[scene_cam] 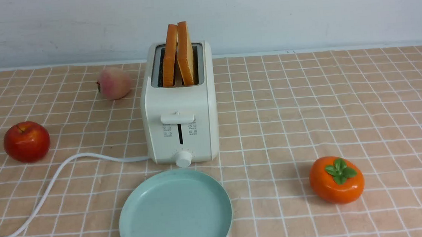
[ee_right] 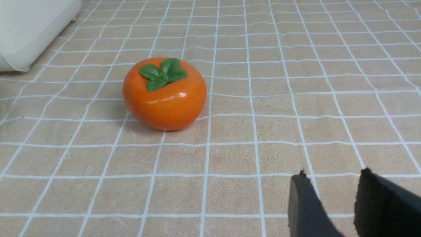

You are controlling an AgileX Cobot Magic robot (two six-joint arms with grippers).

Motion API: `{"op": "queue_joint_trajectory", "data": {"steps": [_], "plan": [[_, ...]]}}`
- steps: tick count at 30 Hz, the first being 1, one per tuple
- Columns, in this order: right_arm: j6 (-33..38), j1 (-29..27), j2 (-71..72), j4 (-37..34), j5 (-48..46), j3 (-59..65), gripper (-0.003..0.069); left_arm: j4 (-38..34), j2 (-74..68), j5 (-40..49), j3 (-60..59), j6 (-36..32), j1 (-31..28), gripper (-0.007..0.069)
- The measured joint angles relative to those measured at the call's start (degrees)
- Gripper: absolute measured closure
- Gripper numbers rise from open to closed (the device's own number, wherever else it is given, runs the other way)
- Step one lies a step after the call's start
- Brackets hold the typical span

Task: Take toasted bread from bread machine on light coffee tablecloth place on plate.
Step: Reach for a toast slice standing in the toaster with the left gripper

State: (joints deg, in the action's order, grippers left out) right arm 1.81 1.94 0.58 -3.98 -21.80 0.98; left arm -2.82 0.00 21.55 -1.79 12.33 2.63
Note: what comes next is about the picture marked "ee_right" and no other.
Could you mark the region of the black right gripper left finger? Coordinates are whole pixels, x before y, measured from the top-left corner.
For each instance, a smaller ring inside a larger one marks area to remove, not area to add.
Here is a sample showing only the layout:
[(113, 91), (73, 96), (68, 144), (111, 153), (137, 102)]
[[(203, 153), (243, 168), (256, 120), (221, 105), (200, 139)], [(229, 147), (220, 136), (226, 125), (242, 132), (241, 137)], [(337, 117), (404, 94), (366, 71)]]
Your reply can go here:
[(343, 237), (329, 219), (304, 170), (290, 177), (288, 227), (291, 237)]

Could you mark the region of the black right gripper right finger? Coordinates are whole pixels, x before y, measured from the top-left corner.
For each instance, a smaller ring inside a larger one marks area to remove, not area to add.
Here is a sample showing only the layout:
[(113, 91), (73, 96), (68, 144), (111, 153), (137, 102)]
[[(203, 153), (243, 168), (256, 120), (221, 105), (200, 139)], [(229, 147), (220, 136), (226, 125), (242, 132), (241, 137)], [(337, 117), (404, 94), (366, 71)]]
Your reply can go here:
[(360, 237), (419, 237), (421, 198), (370, 168), (362, 169), (354, 226)]

